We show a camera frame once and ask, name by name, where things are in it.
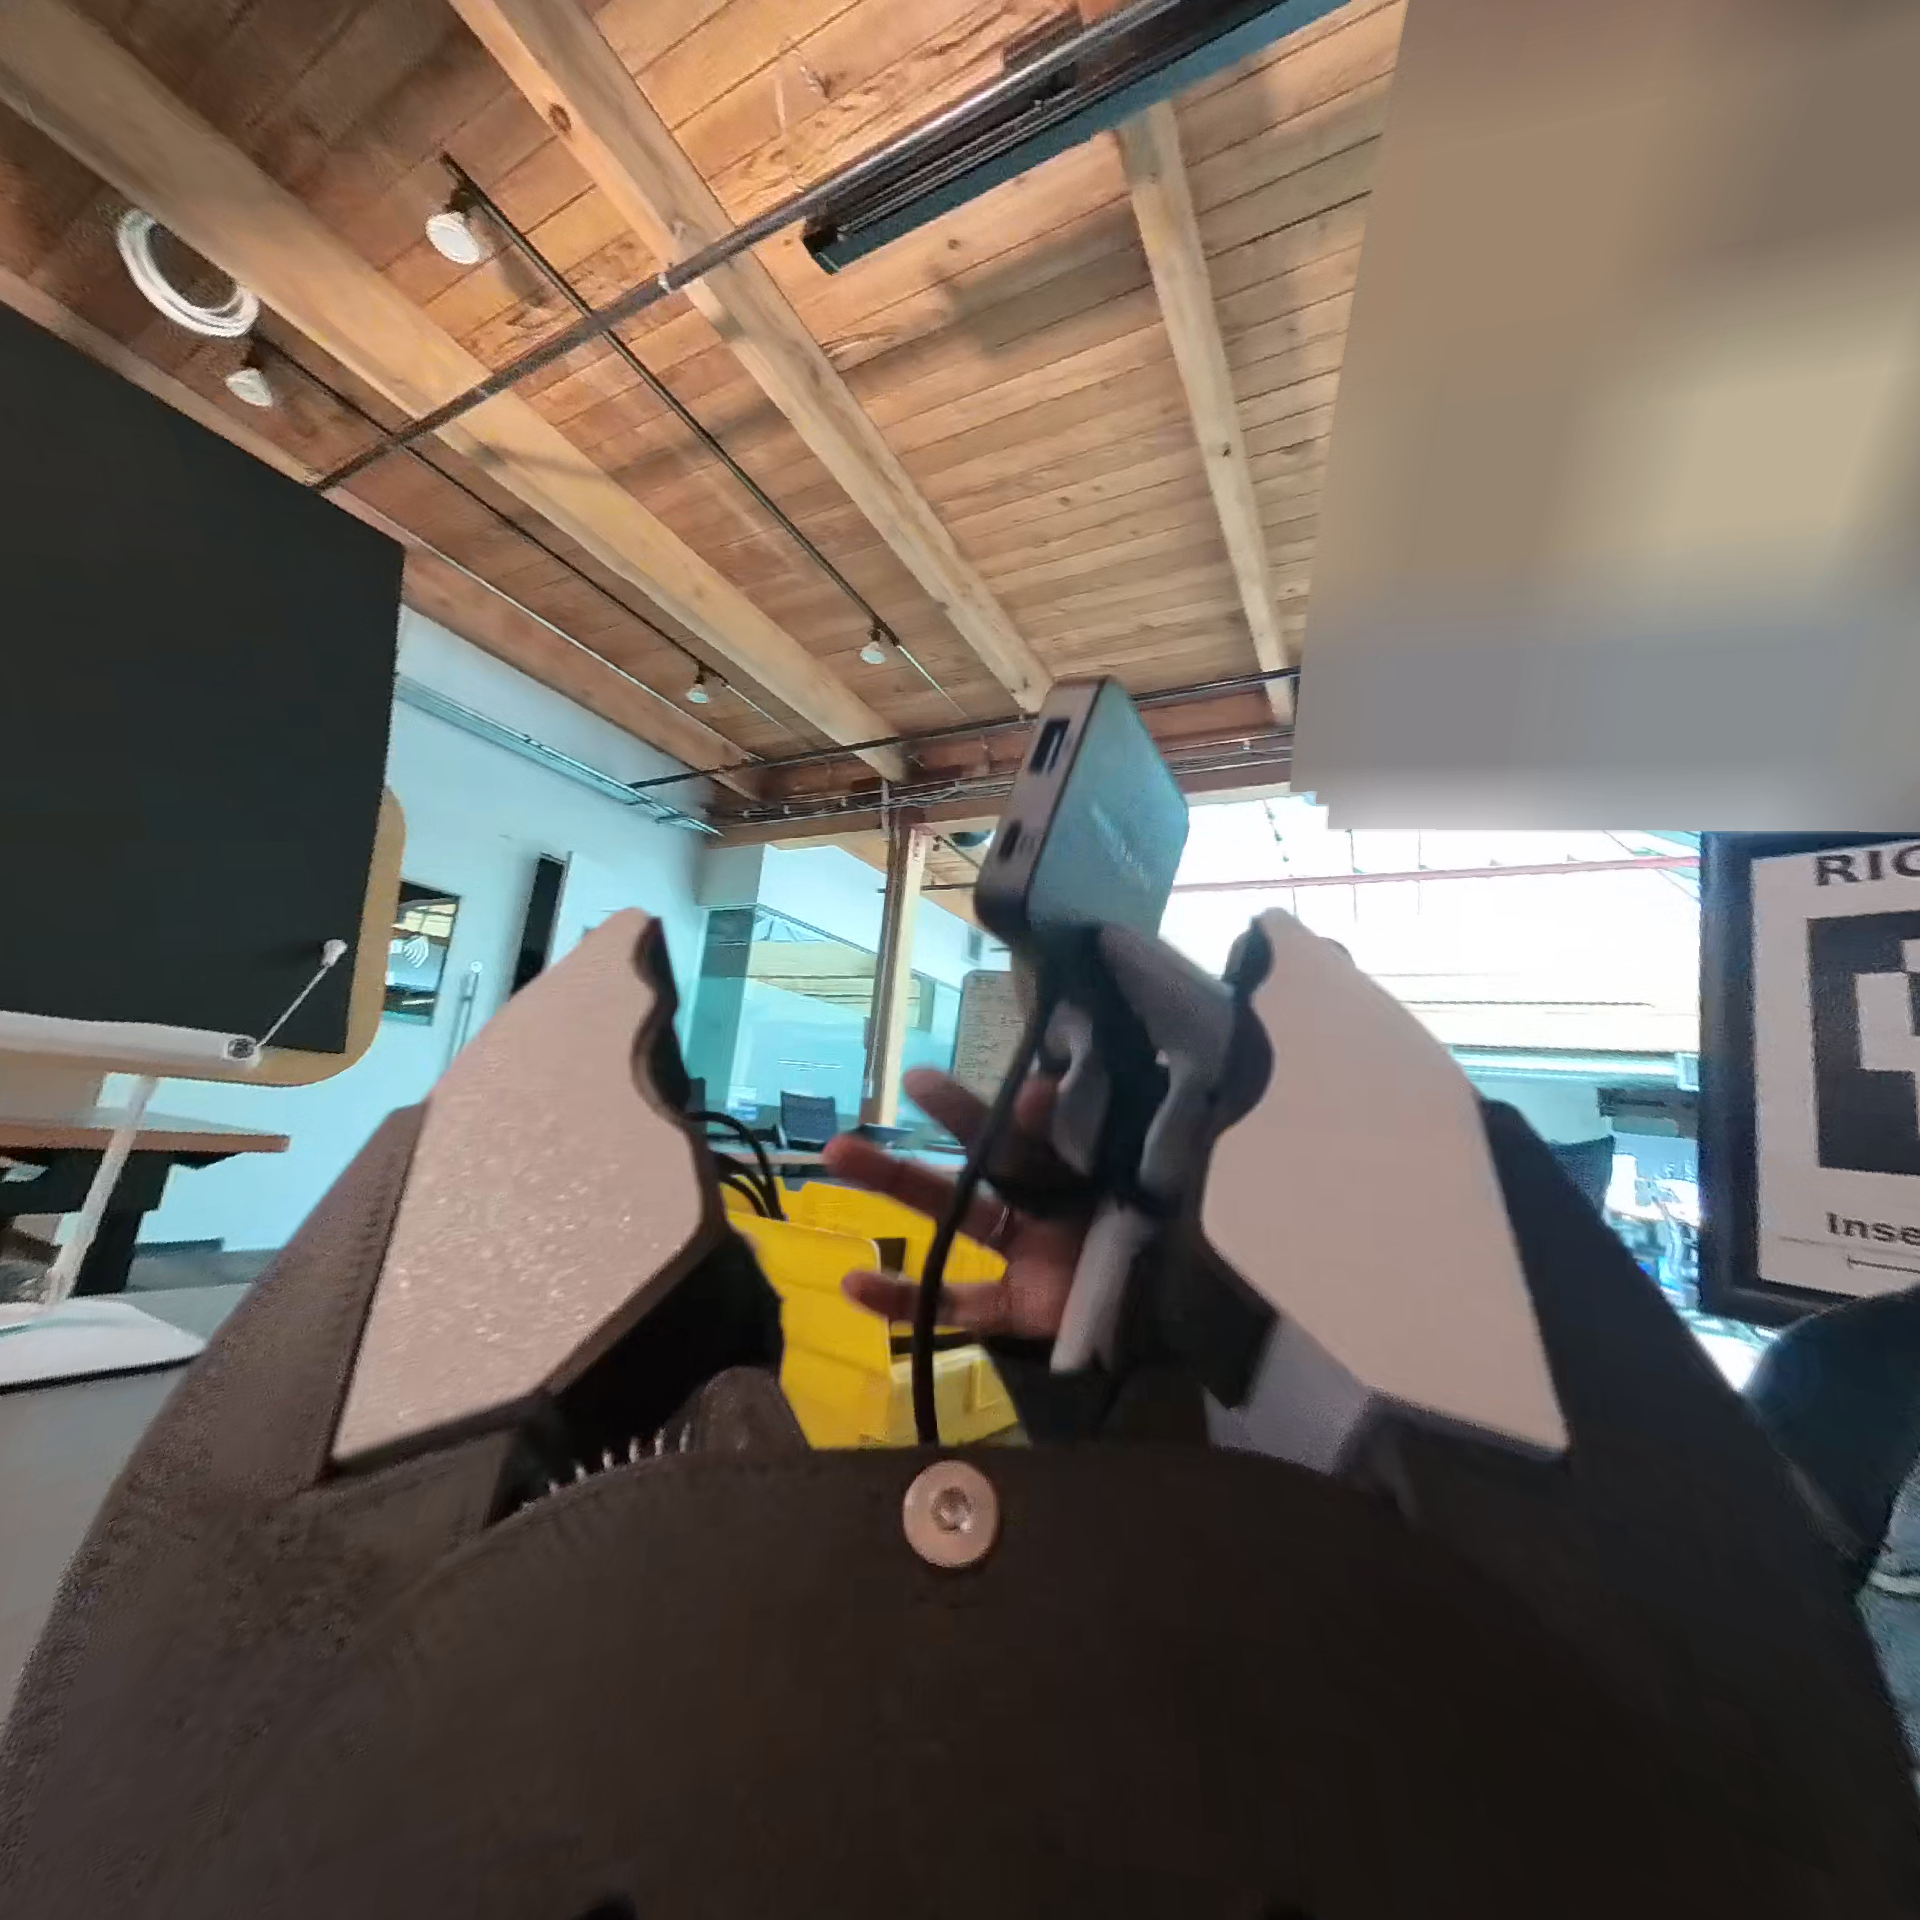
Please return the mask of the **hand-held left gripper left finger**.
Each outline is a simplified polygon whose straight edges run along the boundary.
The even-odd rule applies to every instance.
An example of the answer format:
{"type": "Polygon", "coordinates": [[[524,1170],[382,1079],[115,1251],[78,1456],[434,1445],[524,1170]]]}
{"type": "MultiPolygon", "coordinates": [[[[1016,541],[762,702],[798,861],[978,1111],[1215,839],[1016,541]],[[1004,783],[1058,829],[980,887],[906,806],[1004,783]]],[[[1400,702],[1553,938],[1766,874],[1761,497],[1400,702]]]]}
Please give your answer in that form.
{"type": "Polygon", "coordinates": [[[515,993],[424,1104],[330,1462],[505,1430],[710,1257],[722,1209],[656,1067],[678,986],[626,907],[515,993]]]}

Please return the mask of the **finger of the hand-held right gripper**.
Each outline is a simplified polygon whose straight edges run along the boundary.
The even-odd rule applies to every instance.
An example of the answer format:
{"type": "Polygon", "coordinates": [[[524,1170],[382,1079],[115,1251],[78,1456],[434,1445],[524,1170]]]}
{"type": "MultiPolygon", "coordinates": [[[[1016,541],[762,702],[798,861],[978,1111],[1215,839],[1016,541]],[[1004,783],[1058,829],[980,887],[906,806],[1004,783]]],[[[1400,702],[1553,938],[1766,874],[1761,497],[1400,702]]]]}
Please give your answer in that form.
{"type": "Polygon", "coordinates": [[[1119,997],[1058,992],[1047,1014],[1042,1057],[1058,1079],[1052,1149],[1096,1195],[1049,1361],[1055,1374],[1076,1376],[1113,1361],[1122,1296],[1146,1223],[1139,1198],[1146,1031],[1119,997]]]}
{"type": "Polygon", "coordinates": [[[1258,1087],[1234,989],[1159,936],[1119,928],[1119,1139],[1146,1202],[1187,1202],[1258,1087]]]}

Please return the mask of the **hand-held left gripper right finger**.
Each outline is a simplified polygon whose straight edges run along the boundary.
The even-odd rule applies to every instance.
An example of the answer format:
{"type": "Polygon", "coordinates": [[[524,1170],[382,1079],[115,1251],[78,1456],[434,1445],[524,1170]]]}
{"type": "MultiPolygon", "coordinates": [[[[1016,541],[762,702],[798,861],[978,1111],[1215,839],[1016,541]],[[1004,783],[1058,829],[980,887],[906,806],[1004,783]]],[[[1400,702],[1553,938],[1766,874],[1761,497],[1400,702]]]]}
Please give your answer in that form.
{"type": "Polygon", "coordinates": [[[1568,1417],[1479,1096],[1334,941],[1273,909],[1240,943],[1267,1079],[1208,1165],[1198,1232],[1268,1310],[1210,1439],[1339,1473],[1393,1421],[1531,1459],[1568,1417]]]}

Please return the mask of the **dark grey adapter hub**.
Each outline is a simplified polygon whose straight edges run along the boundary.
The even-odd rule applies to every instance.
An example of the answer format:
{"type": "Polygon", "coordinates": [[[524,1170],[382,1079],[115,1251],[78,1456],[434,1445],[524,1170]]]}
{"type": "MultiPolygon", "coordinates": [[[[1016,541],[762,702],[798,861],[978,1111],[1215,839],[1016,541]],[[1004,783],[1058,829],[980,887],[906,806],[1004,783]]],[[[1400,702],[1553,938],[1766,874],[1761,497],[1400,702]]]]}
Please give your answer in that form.
{"type": "Polygon", "coordinates": [[[1184,858],[1188,803],[1115,679],[1058,683],[1026,741],[975,883],[1009,945],[1070,928],[1154,938],[1184,858]]]}

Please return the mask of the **yellow plastic bin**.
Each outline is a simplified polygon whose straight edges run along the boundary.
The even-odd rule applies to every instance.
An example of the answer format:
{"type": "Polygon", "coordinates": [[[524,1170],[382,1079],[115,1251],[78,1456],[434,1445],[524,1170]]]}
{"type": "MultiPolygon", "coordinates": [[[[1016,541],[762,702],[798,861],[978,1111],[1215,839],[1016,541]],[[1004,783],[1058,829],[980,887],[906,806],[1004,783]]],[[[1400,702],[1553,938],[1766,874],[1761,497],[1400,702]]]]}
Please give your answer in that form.
{"type": "MultiPolygon", "coordinates": [[[[886,1269],[919,1282],[934,1221],[891,1198],[811,1181],[785,1189],[785,1213],[762,1213],[743,1181],[722,1183],[728,1221],[753,1248],[782,1304],[782,1390],[816,1449],[906,1449],[918,1442],[911,1328],[857,1307],[843,1277],[886,1269]]],[[[948,1279],[996,1282],[1004,1262],[960,1237],[948,1279]]],[[[960,1328],[934,1337],[934,1383],[948,1442],[1009,1442],[1016,1400],[986,1345],[960,1328]]]]}

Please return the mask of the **person's right forearm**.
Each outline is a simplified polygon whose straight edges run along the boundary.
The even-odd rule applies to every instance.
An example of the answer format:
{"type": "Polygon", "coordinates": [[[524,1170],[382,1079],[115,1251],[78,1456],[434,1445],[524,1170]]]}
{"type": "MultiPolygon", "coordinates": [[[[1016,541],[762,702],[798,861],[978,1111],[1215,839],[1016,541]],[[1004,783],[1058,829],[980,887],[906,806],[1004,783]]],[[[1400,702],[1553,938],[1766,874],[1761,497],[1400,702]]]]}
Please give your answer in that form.
{"type": "Polygon", "coordinates": [[[1859,1595],[1918,1457],[1918,1289],[1814,1312],[1770,1345],[1744,1400],[1859,1595]]]}

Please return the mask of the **person's right hand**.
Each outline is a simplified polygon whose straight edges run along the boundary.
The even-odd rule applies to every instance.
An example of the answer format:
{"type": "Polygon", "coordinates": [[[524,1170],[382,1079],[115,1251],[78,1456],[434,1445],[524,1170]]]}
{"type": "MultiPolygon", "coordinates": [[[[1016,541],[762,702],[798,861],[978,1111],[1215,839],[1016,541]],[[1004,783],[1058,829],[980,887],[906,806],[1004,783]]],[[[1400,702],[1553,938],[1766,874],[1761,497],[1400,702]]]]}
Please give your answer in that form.
{"type": "MultiPolygon", "coordinates": [[[[1002,1272],[993,1282],[944,1285],[943,1328],[986,1342],[1058,1335],[1096,1198],[1055,1152],[1057,1094],[1052,1073],[1031,1071],[996,1133],[987,1173],[955,1223],[960,1233],[994,1250],[1002,1272]]],[[[872,1138],[842,1133],[828,1143],[823,1160],[834,1181],[890,1198],[936,1223],[954,1210],[955,1174],[903,1159],[872,1138]]]]}

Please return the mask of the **black door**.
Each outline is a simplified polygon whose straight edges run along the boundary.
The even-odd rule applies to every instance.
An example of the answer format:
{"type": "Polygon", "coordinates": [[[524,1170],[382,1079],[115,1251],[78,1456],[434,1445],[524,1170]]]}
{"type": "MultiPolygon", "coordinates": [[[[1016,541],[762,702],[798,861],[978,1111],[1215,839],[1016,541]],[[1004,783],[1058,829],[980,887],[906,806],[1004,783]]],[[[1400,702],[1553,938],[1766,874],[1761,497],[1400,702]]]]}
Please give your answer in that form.
{"type": "Polygon", "coordinates": [[[570,854],[540,851],[535,857],[512,954],[510,997],[524,992],[556,958],[570,866],[570,854]]]}

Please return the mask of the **wooden office desk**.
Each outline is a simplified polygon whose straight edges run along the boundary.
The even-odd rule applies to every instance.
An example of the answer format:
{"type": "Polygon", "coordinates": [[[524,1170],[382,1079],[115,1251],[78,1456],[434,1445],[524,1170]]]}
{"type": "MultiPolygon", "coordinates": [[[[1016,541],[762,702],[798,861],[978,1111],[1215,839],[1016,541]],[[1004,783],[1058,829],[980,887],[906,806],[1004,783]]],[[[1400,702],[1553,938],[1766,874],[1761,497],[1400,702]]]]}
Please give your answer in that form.
{"type": "MultiPolygon", "coordinates": [[[[32,1221],[81,1217],[95,1176],[106,1170],[113,1139],[130,1111],[73,1111],[55,1115],[2,1117],[2,1233],[4,1254],[58,1254],[32,1221]]],[[[132,1131],[129,1153],[110,1176],[103,1223],[78,1265],[81,1296],[110,1296],[129,1289],[138,1233],[146,1213],[161,1207],[172,1174],[182,1167],[209,1167],[240,1157],[276,1157],[289,1136],[250,1131],[212,1120],[145,1115],[132,1131]]]]}

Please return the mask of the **white panel stand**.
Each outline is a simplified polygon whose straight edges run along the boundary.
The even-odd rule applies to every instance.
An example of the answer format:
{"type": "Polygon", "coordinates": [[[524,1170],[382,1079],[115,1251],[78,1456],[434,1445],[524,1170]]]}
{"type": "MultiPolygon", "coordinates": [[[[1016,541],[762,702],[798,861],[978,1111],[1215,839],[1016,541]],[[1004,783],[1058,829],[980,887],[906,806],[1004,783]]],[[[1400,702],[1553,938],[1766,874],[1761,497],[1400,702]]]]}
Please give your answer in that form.
{"type": "Polygon", "coordinates": [[[252,1073],[260,1042],[252,1035],[179,1024],[84,1021],[2,1013],[2,1048],[32,1057],[136,1070],[130,1117],[119,1123],[106,1167],[95,1176],[67,1251],[58,1251],[38,1304],[4,1304],[2,1387],[65,1384],[185,1363],[204,1339],[130,1304],[84,1304],[78,1265],[103,1223],[110,1176],[129,1153],[163,1075],[236,1067],[252,1073]]]}

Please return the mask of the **dark patterned clothing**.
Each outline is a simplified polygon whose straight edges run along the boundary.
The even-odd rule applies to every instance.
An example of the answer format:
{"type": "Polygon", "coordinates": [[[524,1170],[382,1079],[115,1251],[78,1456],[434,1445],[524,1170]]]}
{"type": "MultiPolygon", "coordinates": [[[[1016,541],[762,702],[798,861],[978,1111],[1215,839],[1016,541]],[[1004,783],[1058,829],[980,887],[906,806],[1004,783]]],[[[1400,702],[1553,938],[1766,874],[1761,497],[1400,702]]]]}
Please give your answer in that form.
{"type": "Polygon", "coordinates": [[[1905,1731],[1911,1784],[1918,1786],[1918,1544],[1892,1537],[1875,1558],[1857,1595],[1882,1679],[1905,1731]]]}

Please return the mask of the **black panel with wooden rim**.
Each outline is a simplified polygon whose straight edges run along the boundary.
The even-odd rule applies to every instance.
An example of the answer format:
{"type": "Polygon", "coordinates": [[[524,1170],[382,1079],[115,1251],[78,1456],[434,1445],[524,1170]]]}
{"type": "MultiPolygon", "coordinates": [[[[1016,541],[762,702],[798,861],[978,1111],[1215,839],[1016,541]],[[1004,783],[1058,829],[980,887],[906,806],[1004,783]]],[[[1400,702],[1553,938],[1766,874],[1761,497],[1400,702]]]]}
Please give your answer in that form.
{"type": "Polygon", "coordinates": [[[364,1054],[402,545],[4,311],[4,1014],[364,1054]]]}

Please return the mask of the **black linear ceiling light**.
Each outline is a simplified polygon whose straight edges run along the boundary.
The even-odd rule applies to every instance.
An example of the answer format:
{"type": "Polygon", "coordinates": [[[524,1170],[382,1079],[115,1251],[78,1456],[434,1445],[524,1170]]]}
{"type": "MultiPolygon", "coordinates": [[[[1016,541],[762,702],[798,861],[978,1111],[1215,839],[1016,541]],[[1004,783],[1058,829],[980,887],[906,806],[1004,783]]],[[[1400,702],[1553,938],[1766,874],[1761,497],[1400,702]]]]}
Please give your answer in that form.
{"type": "Polygon", "coordinates": [[[1096,25],[1046,29],[1004,59],[994,82],[852,161],[842,182],[823,182],[801,219],[803,246],[823,272],[842,272],[1335,8],[1122,3],[1096,25]]]}

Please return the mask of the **framed wall picture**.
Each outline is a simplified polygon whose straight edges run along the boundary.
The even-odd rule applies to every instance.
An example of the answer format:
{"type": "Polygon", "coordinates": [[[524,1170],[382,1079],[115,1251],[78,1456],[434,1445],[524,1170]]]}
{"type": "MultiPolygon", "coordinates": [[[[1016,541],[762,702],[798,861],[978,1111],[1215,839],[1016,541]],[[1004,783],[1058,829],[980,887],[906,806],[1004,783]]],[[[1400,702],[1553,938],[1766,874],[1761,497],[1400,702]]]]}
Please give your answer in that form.
{"type": "Polygon", "coordinates": [[[382,1014],[433,1024],[442,1003],[462,901],[442,887],[400,880],[382,1014]]]}

